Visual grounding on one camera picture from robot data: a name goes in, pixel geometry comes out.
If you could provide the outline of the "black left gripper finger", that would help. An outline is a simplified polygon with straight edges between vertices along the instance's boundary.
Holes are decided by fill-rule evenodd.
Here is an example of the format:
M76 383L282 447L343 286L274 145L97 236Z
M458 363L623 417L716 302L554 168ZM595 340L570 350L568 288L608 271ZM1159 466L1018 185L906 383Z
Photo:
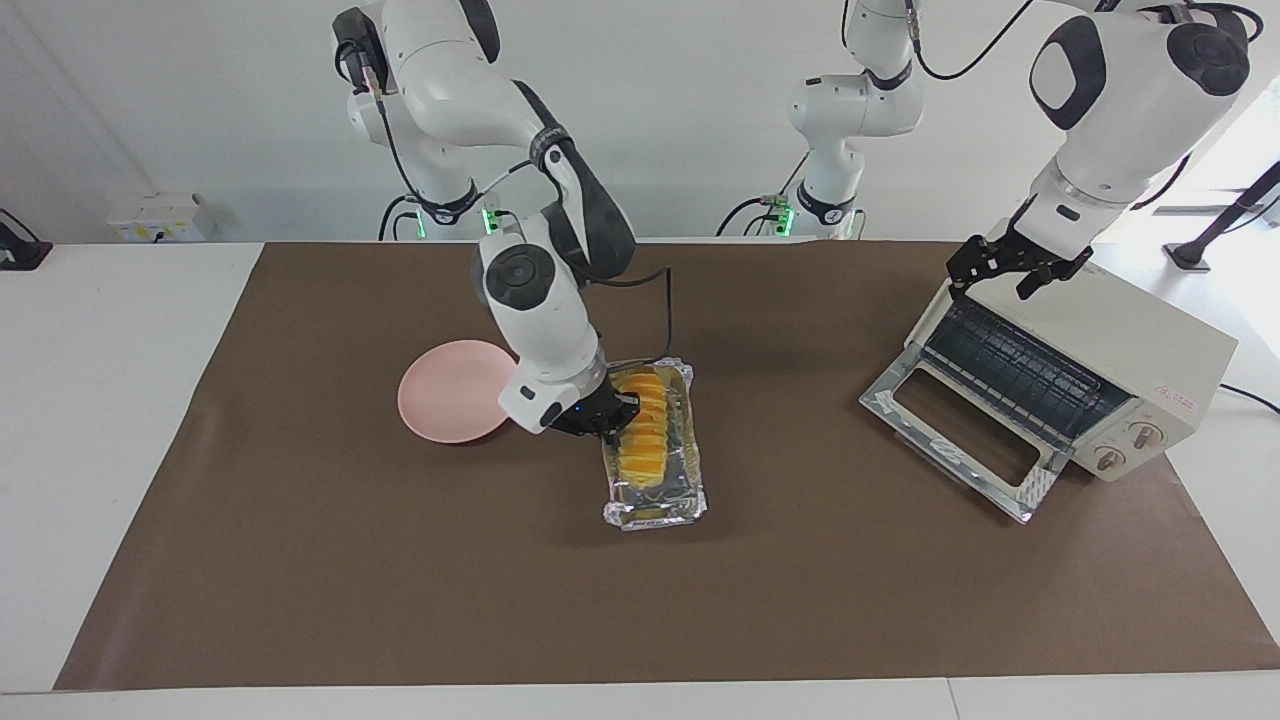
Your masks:
M974 284L1002 275L1005 255L1002 240L970 236L946 261L950 296L964 297Z
M1032 269L1016 286L1020 300L1030 299L1038 290L1053 282L1070 281L1093 256L1093 249L1084 249L1076 258L1070 260L1037 260Z

